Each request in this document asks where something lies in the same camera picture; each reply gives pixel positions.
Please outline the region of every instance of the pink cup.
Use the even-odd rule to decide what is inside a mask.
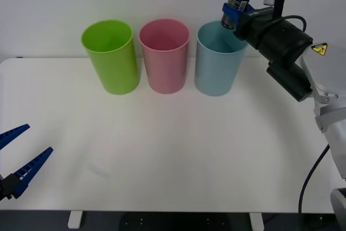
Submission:
[[[174,19],[159,19],[139,32],[150,87],[162,94],[179,91],[185,84],[189,29]]]

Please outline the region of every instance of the light blue cup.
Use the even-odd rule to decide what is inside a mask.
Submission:
[[[233,32],[220,21],[205,24],[198,31],[195,86],[208,96],[229,92],[236,77],[247,43]]]

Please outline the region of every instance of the yellow warning label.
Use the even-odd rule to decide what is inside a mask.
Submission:
[[[311,46],[312,50],[314,50],[315,52],[321,54],[321,55],[325,55],[325,52],[327,51],[328,45],[327,43],[321,43],[318,45],[314,45]]]

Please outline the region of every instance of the plastic cup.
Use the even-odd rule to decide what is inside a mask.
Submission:
[[[97,75],[106,91],[126,94],[139,84],[132,30],[119,20],[105,20],[89,26],[82,35]]]
[[[229,92],[244,56],[246,42],[220,21],[203,25],[197,36],[195,86],[208,96]]]
[[[139,32],[150,87],[162,94],[179,91],[185,84],[189,30],[179,21],[159,19]]]

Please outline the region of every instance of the can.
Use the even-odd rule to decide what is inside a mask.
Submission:
[[[249,1],[250,0],[228,0],[227,4],[229,4],[232,8],[242,12],[247,7]],[[232,18],[230,18],[226,14],[223,14],[222,19],[221,19],[221,24],[228,29],[235,29],[236,28],[236,24],[234,23]]]

